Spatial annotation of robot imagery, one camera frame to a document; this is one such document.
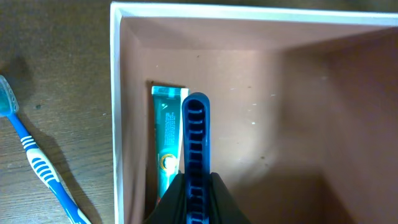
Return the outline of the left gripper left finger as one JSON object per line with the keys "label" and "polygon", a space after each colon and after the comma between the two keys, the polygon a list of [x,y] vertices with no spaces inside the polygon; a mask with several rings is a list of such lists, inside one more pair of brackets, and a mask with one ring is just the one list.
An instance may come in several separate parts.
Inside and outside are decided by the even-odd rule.
{"label": "left gripper left finger", "polygon": [[185,175],[177,174],[143,224],[186,224]]}

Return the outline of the blue white toothbrush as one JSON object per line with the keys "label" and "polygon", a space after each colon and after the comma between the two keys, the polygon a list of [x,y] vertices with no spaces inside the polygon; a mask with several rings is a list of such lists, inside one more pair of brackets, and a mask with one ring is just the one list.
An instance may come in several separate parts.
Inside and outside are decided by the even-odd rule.
{"label": "blue white toothbrush", "polygon": [[1,77],[1,116],[6,117],[13,125],[32,170],[56,196],[72,224],[89,224],[88,217],[80,210],[61,184],[55,167],[19,119],[18,111],[19,105],[15,94],[7,80]]}

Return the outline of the blue disposable razor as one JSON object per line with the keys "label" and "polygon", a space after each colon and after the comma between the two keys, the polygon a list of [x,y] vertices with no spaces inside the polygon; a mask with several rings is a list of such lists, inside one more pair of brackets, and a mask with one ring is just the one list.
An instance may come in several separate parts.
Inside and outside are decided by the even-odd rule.
{"label": "blue disposable razor", "polygon": [[182,104],[186,223],[209,222],[210,101],[200,92]]}

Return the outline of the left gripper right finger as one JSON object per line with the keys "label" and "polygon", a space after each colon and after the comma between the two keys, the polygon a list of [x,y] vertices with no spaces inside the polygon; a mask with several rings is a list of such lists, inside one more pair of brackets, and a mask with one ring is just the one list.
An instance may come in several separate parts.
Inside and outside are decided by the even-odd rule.
{"label": "left gripper right finger", "polygon": [[211,224],[251,224],[216,172],[210,174],[209,222]]}

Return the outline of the green toothpaste tube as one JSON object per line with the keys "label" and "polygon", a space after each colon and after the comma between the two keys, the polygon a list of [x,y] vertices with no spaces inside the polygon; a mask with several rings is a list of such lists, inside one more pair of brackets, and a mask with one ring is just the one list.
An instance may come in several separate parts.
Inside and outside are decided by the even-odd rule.
{"label": "green toothpaste tube", "polygon": [[182,103],[188,88],[153,86],[157,201],[166,193],[179,172],[182,150]]}

